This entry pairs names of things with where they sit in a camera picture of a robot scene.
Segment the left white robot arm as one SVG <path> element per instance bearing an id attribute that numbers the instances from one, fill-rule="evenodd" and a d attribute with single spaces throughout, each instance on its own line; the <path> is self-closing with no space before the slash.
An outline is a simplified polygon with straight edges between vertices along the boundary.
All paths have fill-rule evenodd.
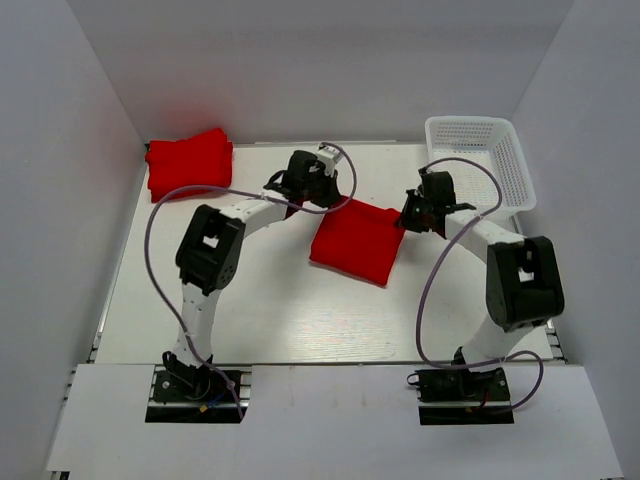
<path id="1" fill-rule="evenodd" d="M 246 237 L 281 222 L 309 202 L 316 213 L 340 207 L 337 164 L 349 156 L 335 144 L 322 143 L 315 152 L 296 150 L 287 169 L 273 175 L 263 191 L 217 209 L 202 204 L 195 210 L 176 254 L 182 284 L 181 324 L 163 364 L 177 377 L 188 398 L 199 399 L 211 387 L 211 335 L 220 294 L 234 278 Z"/>

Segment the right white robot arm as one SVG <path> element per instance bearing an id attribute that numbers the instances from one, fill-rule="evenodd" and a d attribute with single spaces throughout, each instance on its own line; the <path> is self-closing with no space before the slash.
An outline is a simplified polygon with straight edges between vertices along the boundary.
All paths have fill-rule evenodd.
<path id="1" fill-rule="evenodd" d="M 435 276 L 454 246 L 459 245 L 486 267 L 486 316 L 474 335 L 461 346 L 449 366 L 453 390 L 472 399 L 484 391 L 493 368 L 517 354 L 520 341 L 565 307 L 564 292 L 553 243 L 545 236 L 525 237 L 511 232 L 469 203 L 459 203 L 452 176 L 445 171 L 419 170 L 420 185 L 407 191 L 397 225 L 414 233 L 435 233 L 446 246 L 427 278 L 415 326 L 416 348 L 428 365 L 446 364 L 429 359 L 422 347 L 422 320 Z"/>

